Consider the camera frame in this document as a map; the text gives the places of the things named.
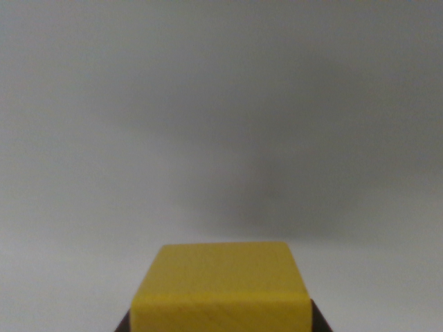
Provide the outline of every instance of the gray background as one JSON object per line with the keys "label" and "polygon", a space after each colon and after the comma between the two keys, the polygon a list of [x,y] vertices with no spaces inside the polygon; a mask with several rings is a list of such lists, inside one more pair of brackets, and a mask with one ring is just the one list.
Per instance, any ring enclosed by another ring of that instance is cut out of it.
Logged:
{"label": "gray background", "polygon": [[443,6],[2,1],[0,331],[113,331],[164,243],[288,241],[335,331],[443,328]]}

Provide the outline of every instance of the top face of block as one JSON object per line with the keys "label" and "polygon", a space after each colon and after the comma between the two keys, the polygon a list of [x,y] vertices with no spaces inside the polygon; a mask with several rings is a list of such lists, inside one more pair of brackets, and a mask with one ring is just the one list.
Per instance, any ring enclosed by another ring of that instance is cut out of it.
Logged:
{"label": "top face of block", "polygon": [[300,296],[309,299],[291,251],[283,242],[163,246],[134,303],[193,297]]}

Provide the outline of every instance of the yellow cube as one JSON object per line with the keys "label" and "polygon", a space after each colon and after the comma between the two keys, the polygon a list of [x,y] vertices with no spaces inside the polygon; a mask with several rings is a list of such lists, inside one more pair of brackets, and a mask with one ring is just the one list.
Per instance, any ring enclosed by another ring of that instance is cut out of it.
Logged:
{"label": "yellow cube", "polygon": [[310,332],[311,321],[283,242],[163,246],[130,309],[132,332]]}

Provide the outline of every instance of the wooden block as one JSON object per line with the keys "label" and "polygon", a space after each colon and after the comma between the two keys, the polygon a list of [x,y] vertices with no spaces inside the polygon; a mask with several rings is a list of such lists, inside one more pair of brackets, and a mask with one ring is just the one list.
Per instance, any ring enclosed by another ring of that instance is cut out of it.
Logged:
{"label": "wooden block", "polygon": [[163,246],[130,308],[131,332],[311,332],[313,308],[283,242]]}

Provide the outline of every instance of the yellow block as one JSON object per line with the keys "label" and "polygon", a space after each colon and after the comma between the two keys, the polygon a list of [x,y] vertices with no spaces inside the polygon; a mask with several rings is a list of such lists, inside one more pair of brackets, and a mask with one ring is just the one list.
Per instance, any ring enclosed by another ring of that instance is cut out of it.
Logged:
{"label": "yellow block", "polygon": [[132,332],[310,332],[309,294],[283,242],[163,246],[130,309]]}

